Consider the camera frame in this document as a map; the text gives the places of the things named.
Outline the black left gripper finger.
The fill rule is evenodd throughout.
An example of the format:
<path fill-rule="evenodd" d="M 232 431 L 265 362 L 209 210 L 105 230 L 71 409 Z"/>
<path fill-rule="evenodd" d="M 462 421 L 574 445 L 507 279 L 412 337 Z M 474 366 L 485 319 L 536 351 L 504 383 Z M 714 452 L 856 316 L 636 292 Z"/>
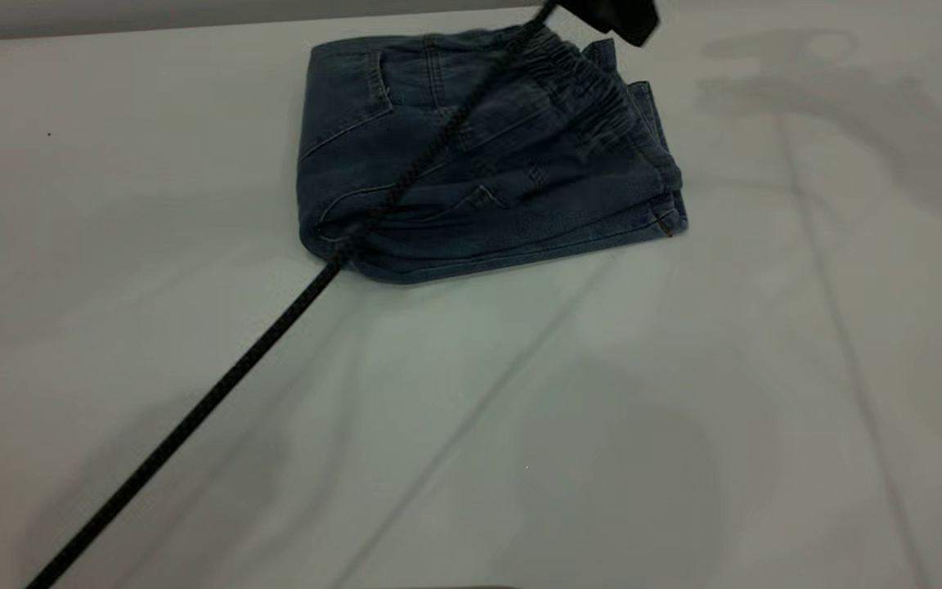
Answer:
<path fill-rule="evenodd" d="M 591 29 L 615 34 L 635 47 L 643 47 L 659 26 L 655 1 L 569 0 L 559 4 Z"/>

